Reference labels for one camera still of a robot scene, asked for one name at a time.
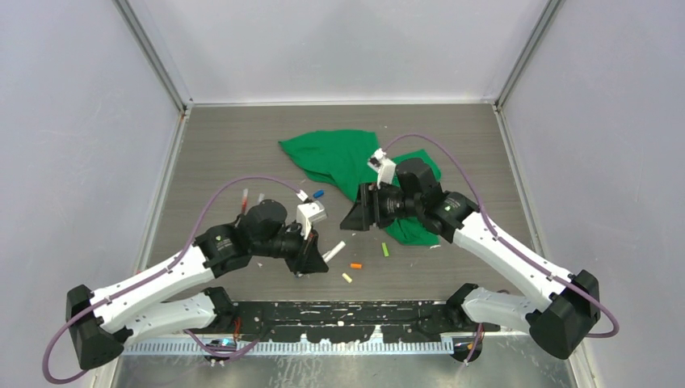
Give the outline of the white marker green tip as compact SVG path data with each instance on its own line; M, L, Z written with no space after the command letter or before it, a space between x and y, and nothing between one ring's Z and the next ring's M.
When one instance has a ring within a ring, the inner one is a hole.
M334 246L331 250L327 251L322 256L322 258L324 259L324 262L329 263L345 246L346 246L346 242L340 241L336 246Z

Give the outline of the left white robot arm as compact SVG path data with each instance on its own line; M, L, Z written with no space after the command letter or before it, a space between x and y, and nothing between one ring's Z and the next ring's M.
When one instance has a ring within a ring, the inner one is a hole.
M319 201L296 207L296 218L279 202L263 200L233 222L213 226L175 256L115 285L67 293L69 334L83 370L116 359L134 343L186 329L230 331L237 307L220 287L183 300L170 297L247 266L255 257L283 259L294 274L328 271L314 224L326 219Z

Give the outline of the red orange pen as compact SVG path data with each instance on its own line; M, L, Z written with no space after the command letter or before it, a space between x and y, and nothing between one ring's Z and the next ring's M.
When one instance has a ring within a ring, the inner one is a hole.
M249 200L249 189L245 188L242 191L241 214L246 213L248 200Z

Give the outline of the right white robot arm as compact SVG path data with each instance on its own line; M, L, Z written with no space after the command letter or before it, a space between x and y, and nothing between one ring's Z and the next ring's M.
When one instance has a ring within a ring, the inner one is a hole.
M376 181L359 185L343 218L343 230L385 229L416 219L428 232L483 260L520 292L517 297L479 285L461 286L447 301L448 320L457 331L491 323L526 332L549 355L569 358L601 318L599 281L582 270L572 273L537 255L498 228L484 210L459 192L442 189L420 158L395 164L372 157Z

